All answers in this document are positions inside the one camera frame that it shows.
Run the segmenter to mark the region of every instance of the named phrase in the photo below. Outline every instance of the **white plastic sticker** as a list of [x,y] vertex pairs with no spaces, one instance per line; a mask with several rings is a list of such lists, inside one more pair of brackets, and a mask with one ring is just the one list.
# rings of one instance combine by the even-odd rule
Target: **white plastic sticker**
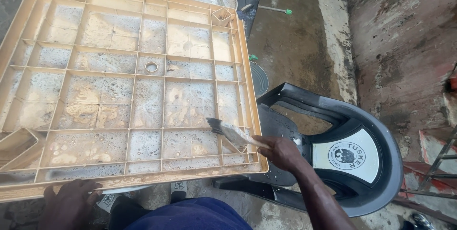
[[334,142],[313,144],[313,168],[332,169],[372,183],[378,174],[379,156],[365,129]]

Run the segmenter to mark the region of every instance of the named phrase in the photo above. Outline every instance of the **concrete wall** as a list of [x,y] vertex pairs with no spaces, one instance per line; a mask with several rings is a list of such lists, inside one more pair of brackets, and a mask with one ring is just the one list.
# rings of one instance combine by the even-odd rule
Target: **concrete wall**
[[443,80],[457,61],[457,0],[348,0],[360,105],[391,129],[405,161],[419,130],[448,125]]

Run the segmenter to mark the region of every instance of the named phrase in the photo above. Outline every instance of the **paintbrush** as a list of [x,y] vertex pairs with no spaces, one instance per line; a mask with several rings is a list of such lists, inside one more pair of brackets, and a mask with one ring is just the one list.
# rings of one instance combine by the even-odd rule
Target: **paintbrush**
[[238,145],[240,147],[246,147],[246,145],[254,145],[271,150],[270,146],[254,140],[252,137],[241,131],[241,129],[239,129],[237,126],[212,117],[207,117],[206,120],[208,121],[209,126],[212,128],[211,132],[225,136],[225,138],[227,138],[227,140],[229,140],[233,145]]

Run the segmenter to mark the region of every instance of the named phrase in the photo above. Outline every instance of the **black plastic chair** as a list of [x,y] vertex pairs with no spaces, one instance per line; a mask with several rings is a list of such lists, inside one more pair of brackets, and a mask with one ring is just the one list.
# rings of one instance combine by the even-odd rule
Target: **black plastic chair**
[[[321,118],[332,126],[322,134],[300,134],[294,122],[270,108],[274,104]],[[382,209],[399,192],[403,166],[397,143],[368,112],[289,83],[258,98],[257,106],[262,135],[293,140],[323,182],[336,192],[336,200],[350,217]],[[268,163],[266,174],[222,177],[214,179],[213,186],[306,211],[301,193],[283,188],[297,182],[294,176]]]

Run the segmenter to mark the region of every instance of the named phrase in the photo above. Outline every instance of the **metal frame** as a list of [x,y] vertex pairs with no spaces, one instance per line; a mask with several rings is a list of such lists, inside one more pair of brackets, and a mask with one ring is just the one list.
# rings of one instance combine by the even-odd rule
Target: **metal frame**
[[447,179],[454,179],[457,178],[457,174],[435,174],[435,172],[440,167],[440,164],[443,160],[455,160],[457,159],[457,155],[446,155],[449,149],[455,144],[457,141],[457,125],[451,132],[451,135],[448,137],[446,144],[444,144],[443,148],[441,149],[440,153],[438,154],[437,158],[431,165],[429,171],[424,177],[424,180],[419,184],[417,190],[407,190],[401,189],[402,192],[407,192],[411,194],[419,194],[419,195],[427,195],[427,196],[435,196],[441,198],[448,198],[448,199],[457,199],[457,195],[455,194],[445,194],[445,193],[437,193],[437,192],[427,192],[424,191],[426,187],[428,187],[428,183],[432,178],[447,178]]

